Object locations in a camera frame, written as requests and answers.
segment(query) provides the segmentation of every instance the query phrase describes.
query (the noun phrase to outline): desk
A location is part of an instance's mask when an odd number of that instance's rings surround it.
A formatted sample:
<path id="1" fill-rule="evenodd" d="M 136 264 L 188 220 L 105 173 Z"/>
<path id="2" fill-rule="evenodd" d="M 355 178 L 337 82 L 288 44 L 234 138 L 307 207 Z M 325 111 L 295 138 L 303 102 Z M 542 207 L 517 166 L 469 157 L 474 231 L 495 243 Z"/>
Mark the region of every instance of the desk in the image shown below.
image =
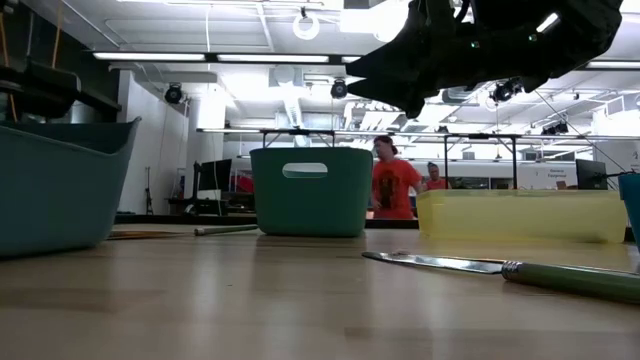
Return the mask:
<path id="1" fill-rule="evenodd" d="M 193 226 L 117 227 L 125 229 L 190 231 Z M 623 268 L 638 257 L 635 247 L 625 245 L 459 246 L 497 258 L 550 256 Z M 425 247 L 417 230 L 367 230 L 366 238 L 357 240 L 269 238 L 256 232 L 106 242 L 86 251 L 2 262 L 1 358 L 640 356 L 640 307 L 508 284 L 499 276 L 360 257 L 364 250 L 424 252 Z"/>

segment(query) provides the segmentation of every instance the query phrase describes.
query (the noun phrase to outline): knife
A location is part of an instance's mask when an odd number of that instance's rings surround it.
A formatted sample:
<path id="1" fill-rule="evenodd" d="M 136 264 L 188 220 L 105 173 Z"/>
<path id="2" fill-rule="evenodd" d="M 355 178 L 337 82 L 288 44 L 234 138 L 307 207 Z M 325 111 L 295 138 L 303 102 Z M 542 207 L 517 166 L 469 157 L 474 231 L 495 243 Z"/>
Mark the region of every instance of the knife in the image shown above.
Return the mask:
<path id="1" fill-rule="evenodd" d="M 364 252 L 365 258 L 393 264 L 426 266 L 497 275 L 514 283 L 578 295 L 640 304 L 640 275 L 578 266 L 552 266 L 519 261 L 471 260 L 424 255 Z"/>

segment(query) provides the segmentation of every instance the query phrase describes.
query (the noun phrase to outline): green knife handle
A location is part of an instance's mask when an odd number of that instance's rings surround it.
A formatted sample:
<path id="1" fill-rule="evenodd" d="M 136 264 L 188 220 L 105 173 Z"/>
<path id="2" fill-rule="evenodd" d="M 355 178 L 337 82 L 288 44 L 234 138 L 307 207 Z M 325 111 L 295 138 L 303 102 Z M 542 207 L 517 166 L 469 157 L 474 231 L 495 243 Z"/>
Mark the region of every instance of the green knife handle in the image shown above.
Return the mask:
<path id="1" fill-rule="evenodd" d="M 502 276 L 515 283 L 640 304 L 638 275 L 507 261 Z"/>

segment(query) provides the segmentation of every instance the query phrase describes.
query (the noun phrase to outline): computer monitor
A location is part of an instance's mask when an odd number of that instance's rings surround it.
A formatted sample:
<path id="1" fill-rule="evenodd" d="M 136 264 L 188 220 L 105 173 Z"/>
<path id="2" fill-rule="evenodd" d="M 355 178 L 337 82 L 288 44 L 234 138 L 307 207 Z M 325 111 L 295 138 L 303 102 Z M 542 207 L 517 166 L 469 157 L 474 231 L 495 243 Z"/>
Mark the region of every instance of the computer monitor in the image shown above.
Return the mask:
<path id="1" fill-rule="evenodd" d="M 231 159 L 202 163 L 198 190 L 229 191 L 230 177 Z"/>
<path id="2" fill-rule="evenodd" d="M 607 166 L 605 163 L 589 160 L 576 160 L 578 189 L 609 190 L 607 184 Z"/>

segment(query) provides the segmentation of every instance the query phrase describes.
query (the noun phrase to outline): ceiling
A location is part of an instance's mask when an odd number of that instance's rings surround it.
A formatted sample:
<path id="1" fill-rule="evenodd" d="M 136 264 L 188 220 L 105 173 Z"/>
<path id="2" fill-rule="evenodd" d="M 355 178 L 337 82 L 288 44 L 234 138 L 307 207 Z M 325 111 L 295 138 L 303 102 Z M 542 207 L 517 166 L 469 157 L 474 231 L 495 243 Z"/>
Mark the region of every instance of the ceiling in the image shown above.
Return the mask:
<path id="1" fill-rule="evenodd" d="M 274 7 L 273 4 L 277 3 L 273 1 L 236 1 L 233 6 L 212 7 L 170 6 L 153 3 L 153 0 L 63 1 L 66 4 L 64 31 L 94 50 L 207 51 L 207 17 L 211 52 L 363 55 L 383 44 L 371 33 L 340 31 L 341 0 L 325 1 L 325 7 L 317 11 L 314 10 L 317 3 L 307 3 L 308 12 L 316 14 L 320 24 L 319 34 L 312 40 L 302 40 L 293 32 L 299 6 Z M 55 23 L 57 1 L 24 0 L 24 3 Z M 640 60 L 640 6 L 634 6 L 640 4 L 636 3 L 640 2 L 626 0 L 623 10 L 629 13 L 625 14 L 613 46 L 602 58 Z M 233 125 L 242 125 L 250 119 L 274 118 L 275 113 L 284 111 L 282 100 L 269 93 L 269 68 L 271 66 L 264 65 L 147 64 L 146 74 L 138 72 L 137 76 L 140 81 L 158 80 L 156 85 L 166 88 L 162 79 L 167 74 L 215 72 L 234 99 L 228 117 Z M 344 69 L 337 66 L 301 68 L 305 74 L 322 74 L 329 78 L 345 76 Z M 186 87 L 188 91 L 197 93 L 203 86 L 206 85 Z M 300 99 L 302 111 L 342 115 L 350 101 L 357 101 L 352 98 L 332 100 L 329 89 L 330 84 L 315 84 L 312 91 Z M 531 123 L 554 115 L 556 111 L 566 111 L 571 122 L 588 125 L 591 112 L 601 107 L 604 101 L 616 98 L 619 93 L 630 92 L 640 92 L 640 72 L 572 72 L 543 85 L 539 89 L 540 95 L 519 95 L 497 111 L 486 106 L 486 91 L 474 94 L 467 106 L 428 106 L 417 119 L 417 124 L 435 126 L 446 119 L 455 119 L 456 126 L 464 128 L 467 125 L 468 132 L 476 132 L 491 129 L 497 121 L 501 129 L 508 127 L 510 131 L 520 131 Z M 541 96 L 553 109 L 541 100 Z"/>

